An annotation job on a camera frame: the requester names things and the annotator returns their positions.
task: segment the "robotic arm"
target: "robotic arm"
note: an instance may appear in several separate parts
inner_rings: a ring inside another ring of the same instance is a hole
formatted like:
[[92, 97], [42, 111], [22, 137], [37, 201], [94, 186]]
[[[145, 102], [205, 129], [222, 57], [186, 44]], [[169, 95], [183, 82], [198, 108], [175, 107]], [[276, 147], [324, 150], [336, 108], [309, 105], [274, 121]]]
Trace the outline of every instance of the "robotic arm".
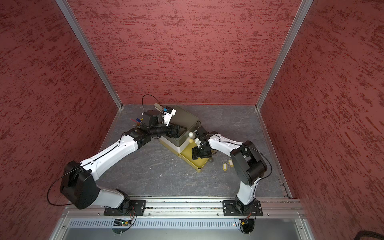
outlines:
[[268, 169], [255, 145], [251, 141], [233, 141], [217, 132], [208, 133], [203, 127], [196, 129], [195, 143], [197, 147], [192, 149], [193, 159], [211, 157], [212, 150], [218, 150], [231, 157], [237, 176], [241, 180], [236, 195], [236, 208], [240, 213], [247, 212], [254, 200], [257, 184]]
[[80, 163], [68, 163], [64, 168], [60, 192], [78, 209], [102, 205], [113, 209], [113, 215], [128, 214], [131, 208], [129, 197], [120, 190], [97, 186], [95, 181], [115, 163], [148, 143], [152, 137], [180, 137], [186, 128], [169, 123], [173, 115], [175, 110], [171, 107], [164, 108], [161, 115], [158, 111], [148, 110], [143, 113], [140, 126], [123, 133], [119, 141]]
[[[186, 131], [185, 127], [171, 124], [175, 109], [166, 107], [162, 113], [148, 110], [143, 113], [143, 120], [138, 127], [125, 132], [119, 141], [80, 163], [71, 161], [64, 168], [60, 192], [78, 209], [91, 205], [105, 206], [112, 209], [111, 215], [126, 215], [132, 206], [129, 197], [122, 191], [97, 186], [95, 181], [111, 166], [128, 154], [140, 149], [154, 136], [166, 135], [178, 138]], [[212, 156], [212, 150], [218, 150], [232, 158], [241, 183], [237, 194], [236, 208], [243, 214], [249, 211], [254, 200], [254, 191], [263, 177], [267, 166], [252, 142], [236, 142], [223, 137], [217, 132], [208, 133], [203, 127], [190, 132], [195, 135], [197, 147], [192, 149], [192, 158]]]

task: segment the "wire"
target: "wire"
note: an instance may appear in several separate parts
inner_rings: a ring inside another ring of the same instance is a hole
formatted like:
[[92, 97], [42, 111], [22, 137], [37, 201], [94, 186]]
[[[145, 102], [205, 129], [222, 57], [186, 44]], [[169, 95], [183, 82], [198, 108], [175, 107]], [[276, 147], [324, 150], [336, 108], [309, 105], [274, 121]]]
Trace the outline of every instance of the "wire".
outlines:
[[131, 220], [131, 225], [129, 226], [129, 228], [127, 228], [127, 230], [130, 229], [136, 223], [136, 220], [137, 220], [137, 214], [136, 214], [135, 208], [132, 207], [132, 209], [133, 209], [133, 217], [132, 217], [132, 219], [135, 217], [135, 215], [136, 215], [136, 218], [135, 218], [134, 222], [132, 222], [132, 220]]
[[74, 172], [74, 171], [76, 171], [76, 170], [78, 170], [78, 169], [80, 169], [80, 168], [82, 168], [82, 167], [87, 166], [88, 164], [91, 164], [91, 163], [95, 162], [96, 160], [98, 160], [98, 159], [101, 158], [102, 156], [106, 155], [107, 153], [109, 153], [109, 152], [111, 152], [113, 149], [115, 149], [117, 146], [119, 146], [119, 144], [117, 144], [116, 146], [114, 146], [111, 150], [109, 150], [108, 152], [104, 153], [104, 154], [101, 155], [100, 157], [98, 157], [98, 158], [96, 158], [96, 159], [93, 159], [91, 162], [89, 162], [89, 163], [87, 163], [87, 164], [85, 164], [85, 165], [83, 165], [83, 166], [80, 166], [80, 167], [78, 167], [78, 168], [76, 168], [76, 169], [73, 169], [73, 170], [67, 172], [66, 174], [62, 175], [62, 176], [59, 177], [58, 179], [56, 179], [56, 181], [54, 181], [54, 182], [50, 185], [50, 187], [48, 188], [47, 196], [46, 196], [46, 198], [47, 198], [47, 202], [48, 202], [50, 205], [52, 205], [52, 206], [68, 206], [68, 205], [72, 205], [72, 203], [70, 203], [70, 204], [53, 204], [53, 203], [51, 203], [51, 201], [49, 201], [49, 192], [50, 192], [51, 188], [53, 187], [53, 185], [54, 185], [57, 181], [59, 181], [60, 179], [62, 179], [65, 175], [70, 174], [71, 172]]
[[140, 124], [140, 122], [138, 122], [138, 121], [136, 121], [136, 120], [133, 120], [132, 118], [131, 118], [131, 120], [134, 121], [134, 122], [136, 122], [136, 123], [139, 123], [139, 124]]
[[158, 104], [160, 105], [160, 107], [161, 107], [161, 112], [163, 112], [163, 110], [164, 110], [163, 106], [160, 104], [159, 100], [158, 100], [155, 96], [153, 96], [153, 95], [151, 95], [151, 94], [145, 94], [145, 95], [141, 98], [141, 105], [143, 106], [143, 112], [145, 112], [145, 109], [144, 109], [144, 97], [145, 97], [145, 96], [151, 96], [151, 97], [153, 97], [154, 99], [156, 99], [157, 103], [158, 103]]
[[200, 127], [202, 127], [203, 125], [201, 124], [200, 120], [197, 120], [196, 124], [195, 124], [195, 130], [197, 129], [197, 123], [200, 123]]
[[[248, 220], [249, 220], [249, 217], [251, 216], [251, 214], [249, 214], [248, 215], [248, 217], [246, 218], [246, 219], [243, 219], [243, 220], [241, 220], [240, 221], [240, 224], [242, 223], [242, 222], [244, 222], [244, 224], [248, 224]], [[256, 222], [256, 216], [255, 216], [255, 219], [251, 219], [251, 220], [253, 220], [253, 226], [252, 226], [252, 229], [248, 232], [249, 234], [251, 233], [251, 232], [253, 232], [253, 230], [255, 229], [255, 222]], [[242, 228], [243, 228], [243, 225], [241, 224], [240, 225], [240, 229], [239, 229], [239, 231], [241, 232], [241, 233], [245, 233], [244, 232], [244, 230], [242, 230]]]
[[114, 223], [115, 224], [120, 224], [120, 225], [123, 225], [123, 224], [127, 224], [127, 222], [130, 222], [130, 223], [132, 223], [132, 220], [133, 220], [133, 218], [135, 217], [135, 208], [133, 207], [133, 206], [131, 206], [130, 208], [129, 208], [129, 218], [130, 218], [130, 220], [123, 220], [123, 219], [121, 219], [121, 218], [116, 218], [115, 220], [114, 220]]
[[372, 232], [372, 231], [359, 231], [356, 234], [356, 237], [354, 238], [354, 240], [360, 240], [362, 237], [372, 237], [372, 238], [384, 240], [384, 235], [381, 235], [377, 232]]

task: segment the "stone surface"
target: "stone surface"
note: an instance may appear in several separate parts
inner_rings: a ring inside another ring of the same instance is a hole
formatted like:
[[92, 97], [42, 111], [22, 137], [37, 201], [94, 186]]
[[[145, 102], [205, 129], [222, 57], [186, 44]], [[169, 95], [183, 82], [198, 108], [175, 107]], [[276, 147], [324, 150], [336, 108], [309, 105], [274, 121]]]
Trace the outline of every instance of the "stone surface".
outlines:
[[[236, 141], [252, 141], [270, 161], [271, 157], [253, 106], [181, 106], [196, 115], [207, 131], [217, 131]], [[126, 105], [109, 144], [131, 129], [141, 116], [141, 105]], [[142, 196], [216, 196], [230, 197], [238, 192], [240, 180], [234, 168], [223, 171], [229, 157], [221, 152], [213, 156], [198, 173], [158, 140], [152, 139], [138, 151], [126, 156], [108, 171], [97, 184], [119, 188], [129, 195]], [[260, 182], [258, 197], [283, 197], [276, 171]]]

